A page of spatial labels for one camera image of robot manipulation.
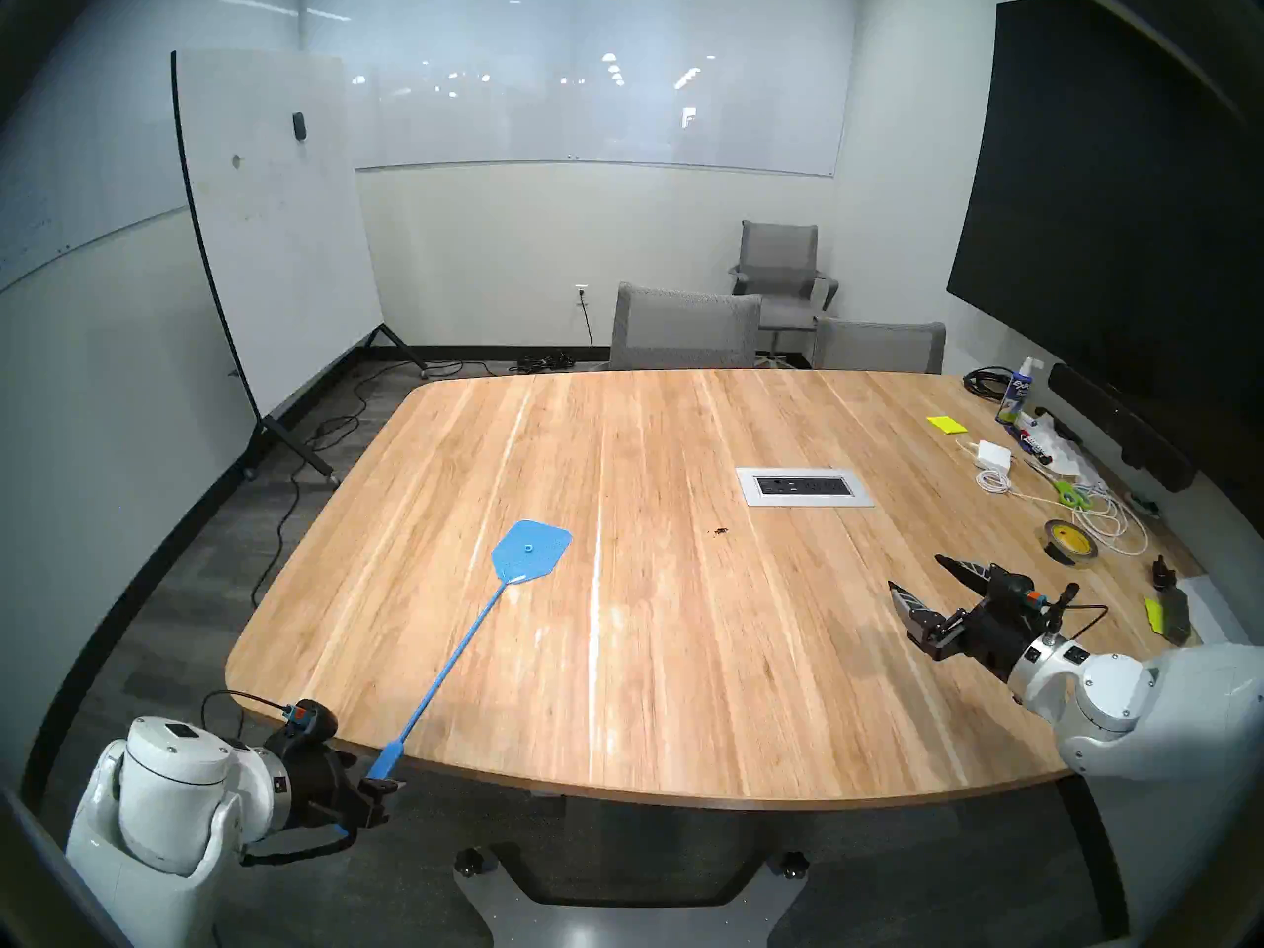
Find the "spray bottle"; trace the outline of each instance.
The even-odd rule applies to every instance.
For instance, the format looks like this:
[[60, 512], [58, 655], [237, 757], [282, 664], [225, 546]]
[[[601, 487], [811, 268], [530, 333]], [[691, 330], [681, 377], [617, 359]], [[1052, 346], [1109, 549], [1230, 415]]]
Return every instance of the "spray bottle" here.
[[1028, 356], [1010, 378], [1010, 386], [1005, 388], [1005, 397], [1001, 398], [1001, 406], [996, 411], [997, 423], [1014, 427], [1014, 421], [1018, 418], [1019, 411], [1023, 410], [1023, 402], [1026, 399], [1028, 391], [1031, 389], [1033, 369], [1043, 370], [1044, 362], [1034, 356]]

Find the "wood grain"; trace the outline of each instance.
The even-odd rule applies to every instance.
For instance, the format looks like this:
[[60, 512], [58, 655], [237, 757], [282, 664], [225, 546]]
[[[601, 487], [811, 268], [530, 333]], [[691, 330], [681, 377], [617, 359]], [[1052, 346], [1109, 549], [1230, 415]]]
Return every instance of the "wood grain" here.
[[[407, 743], [494, 781], [726, 808], [901, 804], [1067, 774], [1048, 726], [980, 665], [930, 662], [887, 579], [948, 612], [975, 597], [934, 555], [997, 561], [1111, 613], [1093, 651], [1149, 659], [1152, 554], [1044, 555], [1048, 504], [990, 495], [927, 422], [1000, 440], [953, 377], [699, 370], [431, 384], [394, 413], [286, 564], [228, 685], [311, 696], [382, 747], [497, 579], [522, 518], [574, 542], [509, 588]], [[737, 465], [853, 469], [873, 508], [746, 506]], [[1015, 485], [1054, 492], [1019, 464]], [[1087, 622], [1092, 616], [1083, 613]]]

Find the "yellow sticky note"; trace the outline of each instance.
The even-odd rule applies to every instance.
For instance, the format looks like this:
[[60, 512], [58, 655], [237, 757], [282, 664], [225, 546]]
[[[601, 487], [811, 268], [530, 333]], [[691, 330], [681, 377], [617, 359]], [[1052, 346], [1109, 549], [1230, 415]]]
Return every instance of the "yellow sticky note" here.
[[945, 435], [959, 435], [966, 430], [966, 425], [958, 423], [951, 417], [928, 417], [927, 420]]
[[1150, 628], [1158, 635], [1163, 635], [1163, 605], [1154, 598], [1146, 598], [1145, 614], [1150, 619]]

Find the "chair armrest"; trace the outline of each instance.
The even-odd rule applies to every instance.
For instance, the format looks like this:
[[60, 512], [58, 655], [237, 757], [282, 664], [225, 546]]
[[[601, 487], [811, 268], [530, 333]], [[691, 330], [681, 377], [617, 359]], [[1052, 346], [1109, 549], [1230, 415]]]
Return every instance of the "chair armrest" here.
[[829, 282], [829, 291], [825, 292], [825, 301], [820, 303], [820, 311], [824, 312], [829, 308], [829, 303], [834, 301], [834, 296], [838, 293], [838, 279], [830, 278], [828, 274], [822, 274], [817, 272], [818, 281]]

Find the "gray mesh chair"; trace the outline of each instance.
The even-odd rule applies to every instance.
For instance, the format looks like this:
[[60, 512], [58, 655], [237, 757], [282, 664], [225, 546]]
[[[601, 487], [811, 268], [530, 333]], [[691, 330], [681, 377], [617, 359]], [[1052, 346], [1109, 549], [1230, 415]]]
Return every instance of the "gray mesh chair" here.
[[609, 369], [753, 367], [758, 336], [757, 295], [733, 298], [619, 282]]
[[943, 373], [943, 322], [894, 325], [822, 319], [811, 354], [818, 370]]
[[[772, 332], [769, 353], [777, 360], [781, 332], [811, 332], [817, 319], [834, 301], [838, 282], [817, 270], [817, 228], [742, 221], [742, 250], [729, 268], [733, 295], [762, 295], [760, 329]], [[817, 282], [828, 282], [828, 287]], [[817, 295], [819, 288], [825, 288]]]

